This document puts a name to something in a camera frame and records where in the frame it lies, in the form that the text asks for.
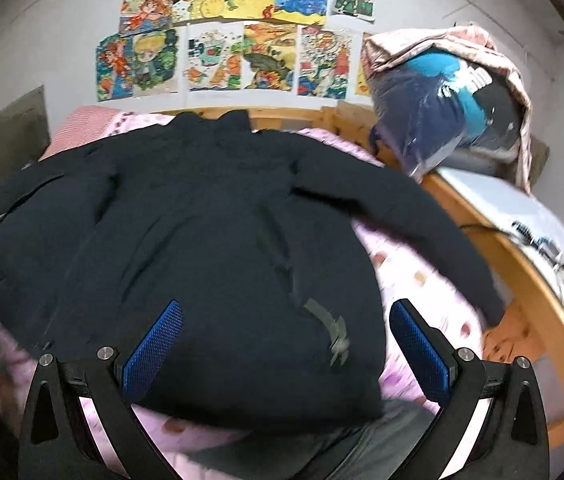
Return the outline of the black padded jacket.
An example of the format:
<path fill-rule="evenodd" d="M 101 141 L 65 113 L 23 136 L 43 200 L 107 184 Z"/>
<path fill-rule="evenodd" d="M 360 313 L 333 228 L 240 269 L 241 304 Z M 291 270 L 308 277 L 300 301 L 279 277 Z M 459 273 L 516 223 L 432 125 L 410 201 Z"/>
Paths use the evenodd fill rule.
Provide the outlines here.
<path fill-rule="evenodd" d="M 382 296 L 352 229 L 414 248 L 486 318 L 487 263 L 400 172 L 242 110 L 181 114 L 59 153 L 0 186 L 0 321 L 32 356 L 71 361 L 183 326 L 146 396 L 225 428 L 347 426 L 382 412 Z"/>

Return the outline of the plastic bag of clothes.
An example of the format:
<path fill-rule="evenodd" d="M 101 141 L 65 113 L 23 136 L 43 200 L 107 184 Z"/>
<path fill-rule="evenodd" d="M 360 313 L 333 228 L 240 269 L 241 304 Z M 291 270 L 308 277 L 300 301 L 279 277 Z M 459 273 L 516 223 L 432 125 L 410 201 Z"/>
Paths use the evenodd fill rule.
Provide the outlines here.
<path fill-rule="evenodd" d="M 457 150 L 500 164 L 517 159 L 526 107 L 493 70 L 430 49 L 367 84 L 377 117 L 372 153 L 389 148 L 410 177 L 421 179 Z"/>

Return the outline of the pink patterned bed quilt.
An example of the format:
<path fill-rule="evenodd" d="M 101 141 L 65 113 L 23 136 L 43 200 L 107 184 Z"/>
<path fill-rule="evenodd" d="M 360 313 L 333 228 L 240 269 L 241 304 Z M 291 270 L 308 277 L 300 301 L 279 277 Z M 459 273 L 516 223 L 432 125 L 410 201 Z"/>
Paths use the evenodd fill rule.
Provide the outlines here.
<path fill-rule="evenodd" d="M 352 229 L 374 266 L 384 307 L 407 298 L 431 325 L 475 351 L 483 330 L 477 312 L 414 249 L 396 236 L 355 220 Z M 35 362 L 0 324 L 0 413 L 18 431 Z M 328 436 L 258 437 L 211 429 L 140 408 L 137 415 L 185 479 L 386 479 L 412 451 L 438 412 L 424 398 L 393 337 L 379 378 L 385 414 L 362 428 Z"/>

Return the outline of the white side table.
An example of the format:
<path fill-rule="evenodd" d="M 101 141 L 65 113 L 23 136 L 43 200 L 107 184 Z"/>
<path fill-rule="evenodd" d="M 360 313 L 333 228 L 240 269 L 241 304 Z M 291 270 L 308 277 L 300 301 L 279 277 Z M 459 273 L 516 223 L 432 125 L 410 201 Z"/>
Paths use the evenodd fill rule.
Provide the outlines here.
<path fill-rule="evenodd" d="M 550 238 L 564 252 L 564 224 L 555 214 L 535 197 L 495 177 L 450 168 L 439 169 L 437 174 L 485 217 L 498 233 L 510 235 L 511 240 L 522 248 L 525 257 L 548 281 L 564 306 L 562 280 L 553 271 L 551 264 L 534 248 L 527 246 L 512 228 L 512 222 L 519 221 L 529 227 L 533 237 Z"/>

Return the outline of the yellow bear drawing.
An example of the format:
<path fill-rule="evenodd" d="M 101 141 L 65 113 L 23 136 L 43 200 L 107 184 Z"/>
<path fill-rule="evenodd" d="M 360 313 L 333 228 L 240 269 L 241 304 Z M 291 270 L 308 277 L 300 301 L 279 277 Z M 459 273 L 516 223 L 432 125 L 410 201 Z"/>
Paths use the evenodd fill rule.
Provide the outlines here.
<path fill-rule="evenodd" d="M 371 91 L 369 85 L 367 84 L 367 78 L 365 78 L 362 55 L 364 51 L 364 44 L 371 36 L 372 34 L 370 32 L 363 32 L 362 34 L 357 79 L 355 80 L 355 94 L 357 96 L 367 96 L 368 98 L 371 96 Z"/>

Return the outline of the swimming girl drawing lower left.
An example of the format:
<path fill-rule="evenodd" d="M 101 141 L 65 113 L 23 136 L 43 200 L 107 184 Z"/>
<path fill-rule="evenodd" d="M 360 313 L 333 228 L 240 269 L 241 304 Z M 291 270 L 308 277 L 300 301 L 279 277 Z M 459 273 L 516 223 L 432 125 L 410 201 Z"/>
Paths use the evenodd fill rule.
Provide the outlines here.
<path fill-rule="evenodd" d="M 98 102 L 133 96 L 133 41 L 130 37 L 112 35 L 96 47 L 95 73 Z"/>

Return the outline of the blond boy drawing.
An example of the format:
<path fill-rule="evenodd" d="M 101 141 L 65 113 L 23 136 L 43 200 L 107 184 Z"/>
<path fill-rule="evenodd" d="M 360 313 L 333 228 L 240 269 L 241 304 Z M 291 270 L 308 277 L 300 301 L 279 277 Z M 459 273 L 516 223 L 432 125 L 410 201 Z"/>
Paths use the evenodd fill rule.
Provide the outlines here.
<path fill-rule="evenodd" d="M 179 34 L 175 28 L 145 32 L 133 39 L 134 96 L 178 91 Z"/>

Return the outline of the pink floral cloth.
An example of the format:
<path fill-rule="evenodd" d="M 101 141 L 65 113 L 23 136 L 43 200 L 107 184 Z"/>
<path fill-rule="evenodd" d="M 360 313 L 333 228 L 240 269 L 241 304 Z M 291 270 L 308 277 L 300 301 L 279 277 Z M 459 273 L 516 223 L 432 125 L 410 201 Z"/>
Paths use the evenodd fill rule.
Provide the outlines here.
<path fill-rule="evenodd" d="M 367 83 L 380 73 L 407 62 L 428 49 L 442 50 L 481 65 L 502 76 L 524 113 L 517 143 L 515 185 L 532 192 L 532 100 L 524 86 L 521 71 L 500 52 L 489 32 L 469 24 L 447 28 L 401 28 L 380 32 L 363 41 L 361 64 Z"/>

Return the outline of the oranges and drink drawing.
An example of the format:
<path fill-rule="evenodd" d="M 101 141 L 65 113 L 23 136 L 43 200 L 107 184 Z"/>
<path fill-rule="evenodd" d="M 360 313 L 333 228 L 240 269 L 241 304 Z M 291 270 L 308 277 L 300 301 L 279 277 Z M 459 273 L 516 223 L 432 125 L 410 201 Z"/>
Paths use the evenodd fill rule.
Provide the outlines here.
<path fill-rule="evenodd" d="M 186 80 L 193 91 L 242 89 L 243 25 L 209 23 L 187 29 Z"/>

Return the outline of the colourful doodle drawing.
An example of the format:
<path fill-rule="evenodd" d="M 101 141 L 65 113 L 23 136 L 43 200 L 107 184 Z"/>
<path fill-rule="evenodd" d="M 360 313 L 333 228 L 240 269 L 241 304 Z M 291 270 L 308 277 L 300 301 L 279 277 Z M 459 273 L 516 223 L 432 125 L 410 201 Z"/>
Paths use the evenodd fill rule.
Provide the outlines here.
<path fill-rule="evenodd" d="M 352 36 L 305 26 L 300 32 L 297 94 L 344 100 L 348 91 Z"/>

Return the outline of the anime girl drawing upper left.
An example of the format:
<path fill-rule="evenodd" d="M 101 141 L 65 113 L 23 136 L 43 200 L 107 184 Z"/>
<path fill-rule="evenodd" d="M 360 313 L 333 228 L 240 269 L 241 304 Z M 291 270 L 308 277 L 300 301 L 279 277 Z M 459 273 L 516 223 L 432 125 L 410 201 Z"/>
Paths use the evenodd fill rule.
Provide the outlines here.
<path fill-rule="evenodd" d="M 172 6 L 173 0 L 122 0 L 118 34 L 128 37 L 170 27 Z"/>

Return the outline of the orange landscape drawing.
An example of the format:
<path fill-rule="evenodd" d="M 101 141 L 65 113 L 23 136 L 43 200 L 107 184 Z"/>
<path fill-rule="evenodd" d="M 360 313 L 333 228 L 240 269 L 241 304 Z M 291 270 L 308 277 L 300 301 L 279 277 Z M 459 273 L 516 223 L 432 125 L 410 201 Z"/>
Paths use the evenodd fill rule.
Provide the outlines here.
<path fill-rule="evenodd" d="M 243 28 L 243 58 L 249 69 L 246 89 L 293 90 L 297 27 L 251 23 Z"/>

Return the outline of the wooden bed frame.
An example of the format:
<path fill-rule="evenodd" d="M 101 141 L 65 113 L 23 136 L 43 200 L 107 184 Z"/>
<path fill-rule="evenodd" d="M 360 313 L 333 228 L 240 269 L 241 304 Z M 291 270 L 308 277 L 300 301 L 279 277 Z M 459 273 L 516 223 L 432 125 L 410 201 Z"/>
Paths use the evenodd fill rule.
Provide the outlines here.
<path fill-rule="evenodd" d="M 256 129 L 324 128 L 371 151 L 369 134 L 374 115 L 368 108 L 348 103 L 337 107 L 323 106 L 319 110 L 238 106 L 183 108 L 160 113 L 194 112 L 201 117 L 215 119 L 229 110 L 241 108 L 248 110 Z M 458 226 L 482 226 L 465 228 L 465 232 L 491 270 L 503 279 L 513 294 L 504 321 L 494 330 L 487 330 L 483 338 L 485 356 L 510 362 L 513 356 L 523 354 L 523 350 L 530 350 L 534 361 L 545 354 L 555 367 L 559 386 L 564 388 L 564 292 L 563 299 L 560 299 L 559 293 L 549 284 L 549 278 L 541 277 L 538 266 L 510 237 L 486 229 L 494 228 L 495 220 L 487 220 L 486 214 L 470 205 L 468 194 L 453 188 L 441 173 L 442 170 L 438 174 L 427 174 L 422 181 L 423 188 L 436 198 Z M 564 416 L 559 416 L 557 422 L 548 422 L 548 428 L 551 447 L 564 444 Z"/>

